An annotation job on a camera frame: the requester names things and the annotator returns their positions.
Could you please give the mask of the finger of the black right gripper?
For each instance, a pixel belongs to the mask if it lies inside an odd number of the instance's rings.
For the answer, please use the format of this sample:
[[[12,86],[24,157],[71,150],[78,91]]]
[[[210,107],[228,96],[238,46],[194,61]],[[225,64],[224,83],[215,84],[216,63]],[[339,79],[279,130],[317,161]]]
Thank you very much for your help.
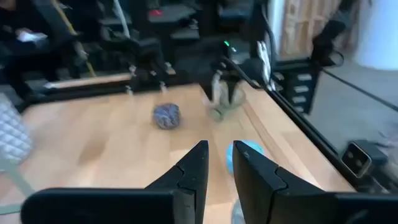
[[[236,87],[239,80],[237,78],[230,78],[226,80],[227,91],[228,91],[228,102],[230,105],[237,105],[238,101],[235,99]]]
[[[213,73],[203,79],[203,92],[208,98],[210,103],[214,103],[218,100],[218,92],[220,87],[220,75]]]

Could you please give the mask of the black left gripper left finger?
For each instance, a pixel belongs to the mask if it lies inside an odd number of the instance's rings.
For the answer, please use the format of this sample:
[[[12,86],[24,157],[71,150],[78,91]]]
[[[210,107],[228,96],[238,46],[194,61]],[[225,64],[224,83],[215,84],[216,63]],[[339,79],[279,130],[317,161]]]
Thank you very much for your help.
[[[202,224],[209,145],[199,141],[143,189],[49,188],[22,204],[22,224]]]

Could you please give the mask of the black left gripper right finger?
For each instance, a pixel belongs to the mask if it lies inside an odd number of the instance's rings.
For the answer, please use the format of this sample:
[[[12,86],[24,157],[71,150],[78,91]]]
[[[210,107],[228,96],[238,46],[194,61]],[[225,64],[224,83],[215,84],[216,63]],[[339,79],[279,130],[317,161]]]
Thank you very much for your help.
[[[398,224],[398,195],[324,191],[242,141],[233,168],[246,224]]]

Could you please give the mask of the purple textured ball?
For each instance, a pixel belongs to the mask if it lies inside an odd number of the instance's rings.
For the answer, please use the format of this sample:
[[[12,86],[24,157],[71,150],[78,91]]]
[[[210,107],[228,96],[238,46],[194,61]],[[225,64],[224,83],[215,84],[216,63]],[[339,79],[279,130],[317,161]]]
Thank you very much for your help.
[[[152,112],[152,120],[160,129],[175,129],[181,122],[180,108],[173,103],[156,105]]]

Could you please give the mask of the black drawer cabinet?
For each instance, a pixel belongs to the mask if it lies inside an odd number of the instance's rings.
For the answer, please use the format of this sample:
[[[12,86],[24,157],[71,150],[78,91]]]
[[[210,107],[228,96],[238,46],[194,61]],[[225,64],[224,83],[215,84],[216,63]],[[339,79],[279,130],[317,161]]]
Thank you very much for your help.
[[[300,113],[310,114],[319,71],[314,68],[296,68],[275,73],[278,92]]]

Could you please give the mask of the wooden pallet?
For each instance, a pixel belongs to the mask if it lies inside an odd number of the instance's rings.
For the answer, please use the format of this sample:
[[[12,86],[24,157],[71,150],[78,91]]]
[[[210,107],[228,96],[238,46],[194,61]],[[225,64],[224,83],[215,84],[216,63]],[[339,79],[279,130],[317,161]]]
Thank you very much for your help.
[[[341,0],[285,0],[280,57],[308,57],[312,39],[321,32]]]

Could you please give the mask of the black power adapter box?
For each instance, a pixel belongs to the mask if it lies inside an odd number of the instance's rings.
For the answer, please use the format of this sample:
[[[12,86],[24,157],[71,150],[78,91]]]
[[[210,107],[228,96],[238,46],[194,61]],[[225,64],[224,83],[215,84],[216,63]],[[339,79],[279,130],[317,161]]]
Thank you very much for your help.
[[[364,139],[350,141],[340,154],[340,161],[358,179],[370,173],[375,167],[383,166],[387,156],[376,143]]]

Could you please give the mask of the white paper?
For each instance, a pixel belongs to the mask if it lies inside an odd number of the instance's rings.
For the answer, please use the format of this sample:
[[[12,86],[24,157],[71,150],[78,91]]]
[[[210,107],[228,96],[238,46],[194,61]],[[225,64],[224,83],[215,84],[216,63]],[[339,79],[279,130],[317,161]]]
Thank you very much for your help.
[[[40,42],[47,39],[47,35],[43,33],[31,33],[26,30],[18,30],[16,32],[17,39],[21,42]]]

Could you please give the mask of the green perforated metal shelf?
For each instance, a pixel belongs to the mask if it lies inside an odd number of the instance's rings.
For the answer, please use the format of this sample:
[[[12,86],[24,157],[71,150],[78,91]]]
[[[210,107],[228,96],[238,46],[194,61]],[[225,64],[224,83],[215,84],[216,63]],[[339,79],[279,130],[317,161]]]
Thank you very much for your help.
[[[0,174],[5,173],[25,197],[34,190],[19,172],[18,165],[27,159],[32,145],[21,114],[9,98],[0,93]]]

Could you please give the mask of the black aluminium table frame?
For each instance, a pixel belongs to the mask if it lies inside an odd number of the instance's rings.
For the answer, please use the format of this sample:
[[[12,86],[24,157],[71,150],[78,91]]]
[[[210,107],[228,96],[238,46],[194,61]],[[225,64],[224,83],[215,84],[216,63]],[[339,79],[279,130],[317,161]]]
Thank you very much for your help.
[[[398,194],[398,161],[387,156],[383,166],[375,167],[362,178],[356,178],[340,161],[340,154],[331,143],[305,119],[305,114],[298,112],[277,90],[274,81],[275,73],[296,68],[314,68],[321,74],[331,65],[330,54],[332,40],[340,33],[337,20],[332,19],[315,37],[315,49],[309,58],[300,58],[278,62],[274,50],[266,52],[261,60],[260,53],[264,50],[262,39],[271,36],[271,28],[267,21],[266,8],[269,0],[243,0],[240,3],[228,0],[167,0],[174,4],[177,11],[169,16],[150,15],[153,5],[145,0],[132,0],[129,12],[133,21],[135,35],[141,38],[154,36],[159,39],[171,36],[179,20],[192,17],[199,22],[199,35],[226,32],[225,38],[231,43],[233,62],[242,66],[244,77],[255,89],[264,90],[286,113],[292,122],[306,135],[320,152],[337,168],[341,175],[360,192],[389,192]],[[165,61],[174,62],[172,51],[174,44],[167,40],[168,46],[162,47]],[[23,107],[39,103],[72,100],[92,96],[118,93],[131,89],[131,76],[120,81],[110,81],[97,84],[85,84],[82,81],[73,82],[70,86],[59,86],[51,83],[39,96],[30,96],[23,102]],[[156,83],[153,89],[143,89],[136,92],[158,90],[161,84]],[[375,142],[385,154],[390,145]]]

